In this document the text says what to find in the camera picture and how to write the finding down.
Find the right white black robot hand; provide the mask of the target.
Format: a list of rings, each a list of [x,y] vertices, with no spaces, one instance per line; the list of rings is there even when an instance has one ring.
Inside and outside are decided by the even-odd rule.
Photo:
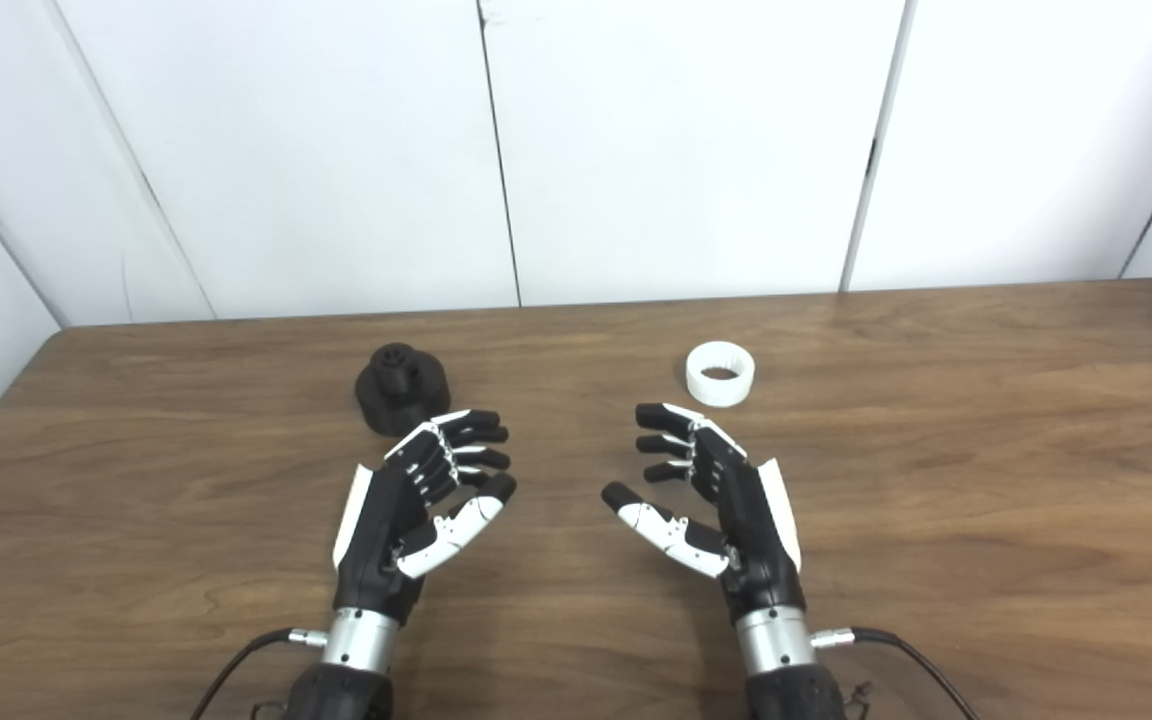
[[[726,430],[685,407],[639,404],[635,420],[646,429],[637,450],[667,456],[644,470],[645,482],[685,482],[717,509],[718,525],[612,482],[602,501],[617,520],[679,564],[718,579],[732,621],[776,607],[806,611],[794,514],[776,465],[755,467]]]

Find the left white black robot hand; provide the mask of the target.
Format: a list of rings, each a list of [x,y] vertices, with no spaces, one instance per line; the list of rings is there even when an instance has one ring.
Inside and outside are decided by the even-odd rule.
[[[406,626],[426,575],[475,541],[505,509],[517,482],[509,437],[493,411],[422,420],[385,454],[357,467],[332,561],[333,609],[376,612]]]

